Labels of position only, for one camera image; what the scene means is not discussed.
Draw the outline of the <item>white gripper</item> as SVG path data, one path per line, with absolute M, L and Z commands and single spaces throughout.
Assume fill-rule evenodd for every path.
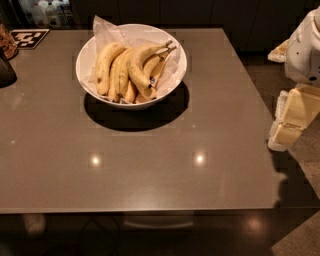
M 286 76 L 305 83 L 282 91 L 277 101 L 273 141 L 292 145 L 320 113 L 320 88 L 315 87 L 320 86 L 320 6 L 306 15 L 289 40 L 274 48 L 268 59 L 285 62 Z

